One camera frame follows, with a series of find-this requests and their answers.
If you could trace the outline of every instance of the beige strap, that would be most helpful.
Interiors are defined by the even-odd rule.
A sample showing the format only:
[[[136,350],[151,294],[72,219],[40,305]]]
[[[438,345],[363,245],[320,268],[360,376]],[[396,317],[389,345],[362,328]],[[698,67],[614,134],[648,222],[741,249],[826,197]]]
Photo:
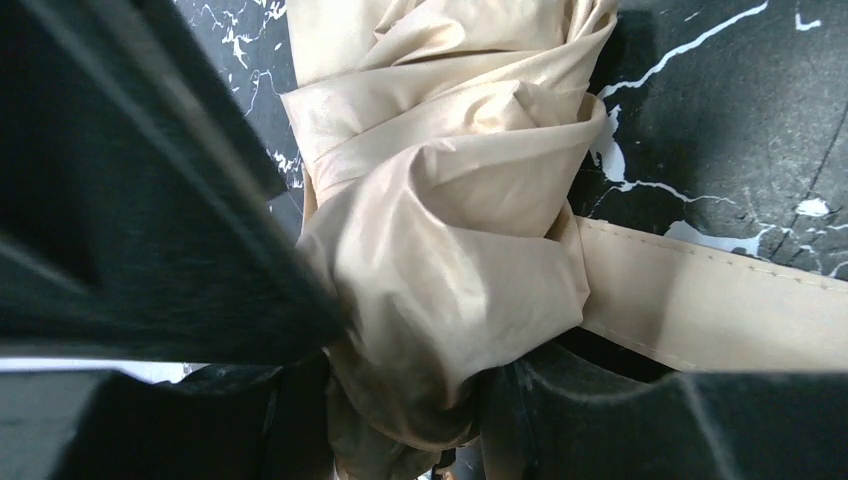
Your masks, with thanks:
[[[848,284],[579,219],[582,326],[680,370],[848,369]]]

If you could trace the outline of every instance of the black plastic part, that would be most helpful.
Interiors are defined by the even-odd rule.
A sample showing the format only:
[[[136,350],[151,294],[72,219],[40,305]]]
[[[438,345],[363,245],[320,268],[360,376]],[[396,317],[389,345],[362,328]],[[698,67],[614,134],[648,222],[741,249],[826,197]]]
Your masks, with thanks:
[[[483,451],[480,441],[476,441],[467,447],[457,449],[456,463],[450,469],[453,480],[485,480],[486,473],[483,468]]]
[[[550,342],[484,391],[488,480],[848,478],[848,374],[642,383]]]
[[[430,469],[430,480],[444,480],[445,476],[442,472],[447,472],[447,469],[454,464],[456,464],[456,449],[445,450],[439,458],[439,463]]]
[[[0,375],[0,477],[329,480],[326,375],[320,357],[210,366],[173,386],[106,371]]]
[[[555,342],[604,370],[644,383],[656,382],[675,371],[582,328],[572,328]]]
[[[0,13],[0,354],[283,365],[341,334],[172,2]]]

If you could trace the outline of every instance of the stitching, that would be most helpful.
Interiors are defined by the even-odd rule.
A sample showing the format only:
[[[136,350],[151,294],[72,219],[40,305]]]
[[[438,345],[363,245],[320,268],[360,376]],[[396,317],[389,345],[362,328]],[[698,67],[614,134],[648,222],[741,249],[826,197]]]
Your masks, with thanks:
[[[649,346],[645,345],[645,344],[644,344],[644,343],[642,343],[642,342],[639,342],[639,341],[637,341],[637,340],[634,340],[634,339],[632,339],[632,338],[630,338],[630,337],[628,337],[628,336],[626,336],[626,335],[623,335],[623,334],[621,334],[621,333],[618,333],[618,332],[616,332],[615,330],[613,330],[613,329],[611,329],[611,328],[607,328],[607,327],[605,327],[605,326],[603,326],[603,325],[600,325],[600,324],[597,324],[597,323],[592,323],[592,324],[591,324],[591,326],[587,325],[587,327],[591,327],[591,328],[598,328],[598,329],[600,329],[600,330],[603,330],[604,332],[607,332],[607,333],[609,333],[609,334],[612,334],[614,337],[617,337],[617,338],[619,338],[620,340],[626,340],[626,341],[628,341],[628,342],[632,343],[633,345],[638,345],[638,346],[640,346],[640,347],[642,347],[642,348],[644,348],[644,349],[647,349],[647,350],[649,350],[649,351],[651,351],[651,352],[653,352],[653,353],[656,353],[656,354],[658,354],[658,355],[660,355],[660,356],[670,358],[670,359],[672,359],[672,360],[674,360],[674,361],[676,361],[676,362],[678,362],[678,363],[681,363],[681,364],[683,364],[683,365],[686,365],[687,367],[689,367],[689,368],[691,368],[691,369],[693,369],[693,370],[697,370],[697,371],[699,371],[699,372],[705,372],[705,371],[706,371],[706,370],[704,370],[703,368],[701,368],[701,367],[699,367],[699,366],[695,365],[695,364],[694,364],[694,363],[692,363],[692,362],[687,362],[686,360],[683,360],[682,358],[680,358],[680,357],[678,357],[678,356],[672,355],[672,354],[667,353],[667,352],[663,352],[662,350],[657,350],[657,349],[655,349],[655,348],[651,348],[651,347],[649,347]]]
[[[712,255],[699,254],[698,252],[695,252],[694,250],[668,247],[668,246],[665,246],[665,245],[660,245],[659,243],[656,243],[656,242],[650,242],[650,241],[645,240],[643,238],[636,238],[636,237],[631,236],[631,235],[624,235],[624,234],[621,234],[621,233],[618,233],[618,232],[612,232],[612,231],[606,230],[604,228],[594,227],[594,226],[592,226],[588,223],[584,223],[584,224],[580,225],[580,227],[586,227],[590,230],[596,230],[596,231],[607,233],[607,234],[610,234],[610,235],[615,235],[616,237],[627,238],[628,240],[637,241],[637,242],[640,242],[640,243],[644,243],[645,245],[650,245],[650,246],[656,247],[656,248],[671,250],[673,252],[678,252],[678,253],[685,253],[685,254],[689,254],[689,255],[692,255],[692,256],[699,256],[699,257],[702,257],[702,258],[706,257],[707,260],[712,260],[714,262],[723,263],[725,265],[730,265],[731,267],[747,268],[748,270],[751,270],[752,272],[762,273],[763,275],[771,275],[774,278],[784,278],[784,279],[787,279],[787,280],[794,280],[795,282],[797,282],[801,285],[818,287],[822,290],[830,290],[832,292],[843,293],[843,294],[848,295],[848,288],[829,287],[827,285],[822,285],[820,283],[811,282],[809,280],[804,280],[803,278],[800,278],[800,277],[795,277],[795,276],[792,276],[792,275],[784,275],[782,273],[777,273],[774,270],[769,270],[767,268],[757,268],[757,267],[754,267],[754,266],[740,265],[738,263],[734,263],[734,262],[731,262],[731,261],[728,261],[728,260],[718,259],[718,258],[716,258]]]

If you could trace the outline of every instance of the black marble surface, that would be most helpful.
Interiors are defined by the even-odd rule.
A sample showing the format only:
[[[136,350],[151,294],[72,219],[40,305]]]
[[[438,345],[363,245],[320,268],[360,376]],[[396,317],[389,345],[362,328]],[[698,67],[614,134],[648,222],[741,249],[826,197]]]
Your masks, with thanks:
[[[295,88],[285,5],[175,0],[293,187],[278,95]],[[577,213],[848,280],[848,2],[620,0],[592,90],[610,112]]]

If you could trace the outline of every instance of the beige umbrella canopy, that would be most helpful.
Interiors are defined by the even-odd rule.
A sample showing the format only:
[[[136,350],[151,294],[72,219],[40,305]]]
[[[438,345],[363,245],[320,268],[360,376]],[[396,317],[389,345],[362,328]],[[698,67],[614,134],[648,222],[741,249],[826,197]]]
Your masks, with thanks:
[[[298,248],[356,325],[327,350],[351,478],[472,440],[474,376],[581,324],[679,369],[848,366],[844,283],[571,213],[615,0],[289,0],[288,21]]]

